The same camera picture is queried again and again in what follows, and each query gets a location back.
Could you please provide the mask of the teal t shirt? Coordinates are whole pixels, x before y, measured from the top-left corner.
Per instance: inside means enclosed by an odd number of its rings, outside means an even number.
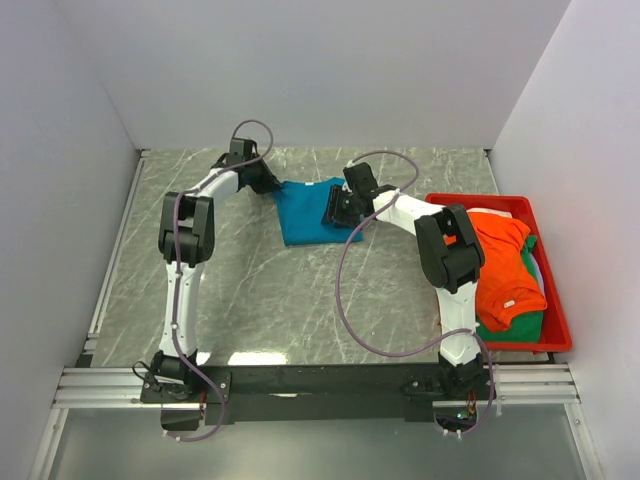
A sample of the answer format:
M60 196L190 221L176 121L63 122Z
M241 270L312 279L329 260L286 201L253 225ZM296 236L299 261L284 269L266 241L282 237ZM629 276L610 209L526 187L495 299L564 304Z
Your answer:
M284 245L306 246L347 241L353 227L323 224L331 187L339 188L344 180L333 177L321 182L285 181L274 191L278 218Z

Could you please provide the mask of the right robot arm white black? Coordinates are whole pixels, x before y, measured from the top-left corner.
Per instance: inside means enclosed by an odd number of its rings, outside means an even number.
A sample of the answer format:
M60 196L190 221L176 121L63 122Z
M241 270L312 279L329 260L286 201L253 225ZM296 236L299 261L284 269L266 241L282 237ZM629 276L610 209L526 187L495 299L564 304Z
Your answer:
M440 390L452 399L464 397L483 377L486 350L476 333L475 307L485 255L467 210L459 204L428 203L400 188L380 185L366 163L348 164L343 175L345 183L330 190L323 221L354 228L335 277L336 305L344 327L360 346L387 358L407 358L437 346ZM349 247L357 234L376 220L415 238L421 269L436 291L441 336L412 351L392 353L368 345L352 328L342 304L341 277Z

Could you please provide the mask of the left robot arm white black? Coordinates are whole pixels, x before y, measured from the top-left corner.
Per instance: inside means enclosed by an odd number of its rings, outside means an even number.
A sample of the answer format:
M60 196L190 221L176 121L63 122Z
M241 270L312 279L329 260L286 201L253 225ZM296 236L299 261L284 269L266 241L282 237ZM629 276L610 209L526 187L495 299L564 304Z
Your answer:
M213 390L197 366L200 283L214 253L216 209L245 187L264 195L282 184L257 142L234 135L202 180L164 197L157 244L167 274L165 320L158 351L141 377L143 403L188 402Z

